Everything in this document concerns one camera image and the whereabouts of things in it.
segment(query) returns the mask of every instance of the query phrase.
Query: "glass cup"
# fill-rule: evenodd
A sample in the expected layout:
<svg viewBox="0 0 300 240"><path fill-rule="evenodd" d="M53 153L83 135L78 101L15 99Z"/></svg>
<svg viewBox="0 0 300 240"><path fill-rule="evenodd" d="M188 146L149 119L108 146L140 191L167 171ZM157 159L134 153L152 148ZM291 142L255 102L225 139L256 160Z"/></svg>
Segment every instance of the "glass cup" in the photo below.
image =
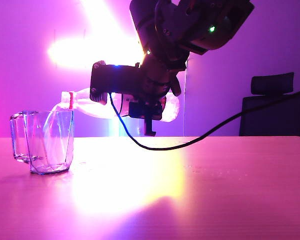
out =
<svg viewBox="0 0 300 240"><path fill-rule="evenodd" d="M73 111L22 111L10 117L13 156L45 175L67 171L73 159Z"/></svg>

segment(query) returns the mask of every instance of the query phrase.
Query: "black chair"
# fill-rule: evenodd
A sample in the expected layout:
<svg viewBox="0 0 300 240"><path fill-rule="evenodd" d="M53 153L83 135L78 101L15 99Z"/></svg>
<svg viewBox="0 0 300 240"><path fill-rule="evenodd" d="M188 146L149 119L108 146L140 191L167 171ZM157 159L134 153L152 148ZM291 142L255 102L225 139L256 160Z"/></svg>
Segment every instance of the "black chair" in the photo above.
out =
<svg viewBox="0 0 300 240"><path fill-rule="evenodd" d="M254 76L251 93L243 98L242 110L286 98L293 91L294 73ZM300 136L300 96L247 113L241 117L239 136Z"/></svg>

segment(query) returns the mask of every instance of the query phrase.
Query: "wooden table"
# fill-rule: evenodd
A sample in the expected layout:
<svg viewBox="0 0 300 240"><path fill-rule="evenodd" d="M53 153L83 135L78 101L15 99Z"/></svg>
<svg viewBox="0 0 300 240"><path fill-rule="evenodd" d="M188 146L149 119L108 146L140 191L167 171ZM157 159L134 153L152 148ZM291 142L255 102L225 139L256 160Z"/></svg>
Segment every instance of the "wooden table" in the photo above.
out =
<svg viewBox="0 0 300 240"><path fill-rule="evenodd" d="M208 137L164 152L95 137L74 148L69 172L40 176L0 138L0 240L300 239L300 137Z"/></svg>

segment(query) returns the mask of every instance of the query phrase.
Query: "purple wall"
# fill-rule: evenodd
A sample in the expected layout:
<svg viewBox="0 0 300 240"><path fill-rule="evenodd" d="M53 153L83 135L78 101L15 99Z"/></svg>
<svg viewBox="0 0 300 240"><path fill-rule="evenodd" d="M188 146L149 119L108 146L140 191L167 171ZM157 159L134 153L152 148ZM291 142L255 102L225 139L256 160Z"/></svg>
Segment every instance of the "purple wall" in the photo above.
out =
<svg viewBox="0 0 300 240"><path fill-rule="evenodd" d="M130 0L105 1L128 36L135 30ZM172 123L155 122L159 135L200 135L241 110L252 76L295 72L300 90L300 0L251 0L255 10L224 47L189 58L185 113ZM90 85L90 67L68 69L51 61L50 45L92 31L80 0L0 0L0 137L9 137L9 116L23 109L50 110L61 91ZM100 32L100 37L107 33ZM126 120L137 135L142 121ZM107 136L111 120L75 112L75 135ZM239 120L216 135L236 136Z"/></svg>

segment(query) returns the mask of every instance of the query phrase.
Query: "bright light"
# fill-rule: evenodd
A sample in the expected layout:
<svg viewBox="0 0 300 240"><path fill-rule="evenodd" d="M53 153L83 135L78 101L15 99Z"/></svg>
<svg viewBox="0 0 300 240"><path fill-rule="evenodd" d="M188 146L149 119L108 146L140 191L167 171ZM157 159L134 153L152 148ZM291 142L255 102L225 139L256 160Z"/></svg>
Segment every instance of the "bright light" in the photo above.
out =
<svg viewBox="0 0 300 240"><path fill-rule="evenodd" d="M210 32L210 33L213 33L215 30L216 30L216 27L215 27L215 26L211 26L211 27L209 28L209 32Z"/></svg>
<svg viewBox="0 0 300 240"><path fill-rule="evenodd" d="M64 36L48 49L50 59L62 68L90 69L93 63L130 65L141 62L142 47L126 35L103 0L81 0L92 32L89 36Z"/></svg>

